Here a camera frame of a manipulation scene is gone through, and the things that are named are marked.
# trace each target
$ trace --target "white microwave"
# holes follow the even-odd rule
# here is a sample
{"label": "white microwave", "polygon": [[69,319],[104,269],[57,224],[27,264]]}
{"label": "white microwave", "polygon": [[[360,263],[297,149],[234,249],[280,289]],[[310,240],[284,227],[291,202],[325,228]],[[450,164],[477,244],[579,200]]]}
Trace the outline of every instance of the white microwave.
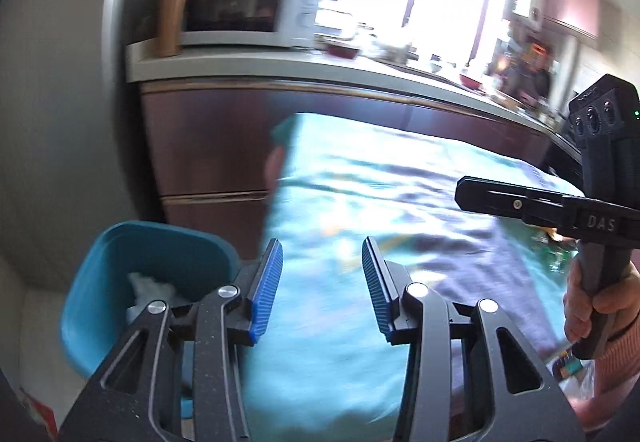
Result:
{"label": "white microwave", "polygon": [[182,45],[313,47],[320,0],[176,0]]}

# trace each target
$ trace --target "camera lens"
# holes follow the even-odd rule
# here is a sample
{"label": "camera lens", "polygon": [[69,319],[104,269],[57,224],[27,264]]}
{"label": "camera lens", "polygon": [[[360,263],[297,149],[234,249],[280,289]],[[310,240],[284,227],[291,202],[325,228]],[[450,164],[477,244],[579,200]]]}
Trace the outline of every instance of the camera lens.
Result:
{"label": "camera lens", "polygon": [[582,122],[581,117],[575,118],[575,131],[578,135],[582,135],[584,133],[584,123]]}
{"label": "camera lens", "polygon": [[591,129],[591,132],[596,133],[600,130],[600,116],[598,111],[594,107],[587,108],[587,122]]}
{"label": "camera lens", "polygon": [[612,125],[616,120],[616,108],[613,106],[611,101],[606,101],[604,103],[604,118],[610,125]]}

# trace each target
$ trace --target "blue gripper pad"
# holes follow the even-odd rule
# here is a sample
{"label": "blue gripper pad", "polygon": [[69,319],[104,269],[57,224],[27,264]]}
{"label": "blue gripper pad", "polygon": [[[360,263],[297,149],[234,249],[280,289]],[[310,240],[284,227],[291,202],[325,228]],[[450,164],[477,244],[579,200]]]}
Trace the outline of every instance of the blue gripper pad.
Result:
{"label": "blue gripper pad", "polygon": [[378,328],[388,340],[393,329],[392,297],[390,296],[382,273],[382,271],[388,273],[386,267],[382,267],[384,263],[385,260],[378,252],[376,241],[371,237],[367,237],[364,242],[362,242],[362,268],[364,270],[364,276],[367,279],[367,286],[369,287],[369,294],[371,296],[371,303],[373,304],[373,312],[376,314]]}
{"label": "blue gripper pad", "polygon": [[280,275],[282,274],[282,245],[279,241],[270,242],[267,252],[262,257],[264,268],[258,270],[260,281],[251,302],[251,326],[249,337],[255,344],[267,330],[267,323],[271,315],[271,307],[276,297]]}

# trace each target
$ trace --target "pink knit sleeve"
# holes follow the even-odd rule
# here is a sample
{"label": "pink knit sleeve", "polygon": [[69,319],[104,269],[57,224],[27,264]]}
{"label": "pink knit sleeve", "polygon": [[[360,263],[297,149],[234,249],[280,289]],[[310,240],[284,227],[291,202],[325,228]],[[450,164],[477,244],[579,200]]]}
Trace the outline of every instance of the pink knit sleeve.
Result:
{"label": "pink knit sleeve", "polygon": [[620,338],[609,343],[596,360],[595,395],[612,390],[640,372],[640,321]]}

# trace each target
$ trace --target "wrinkled fabric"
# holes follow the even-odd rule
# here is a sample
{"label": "wrinkled fabric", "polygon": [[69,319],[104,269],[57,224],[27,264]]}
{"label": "wrinkled fabric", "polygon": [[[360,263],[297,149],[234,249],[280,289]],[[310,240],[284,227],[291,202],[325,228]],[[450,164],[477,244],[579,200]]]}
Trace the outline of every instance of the wrinkled fabric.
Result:
{"label": "wrinkled fabric", "polygon": [[581,194],[569,183],[466,143],[325,115],[295,115],[276,136],[287,157],[264,244],[280,240],[284,268],[267,332],[242,355],[255,442],[391,438],[408,347],[378,330],[360,262],[367,235],[448,299],[496,300],[540,355],[566,343],[564,267],[549,269],[535,229],[463,212],[454,192],[472,175]]}

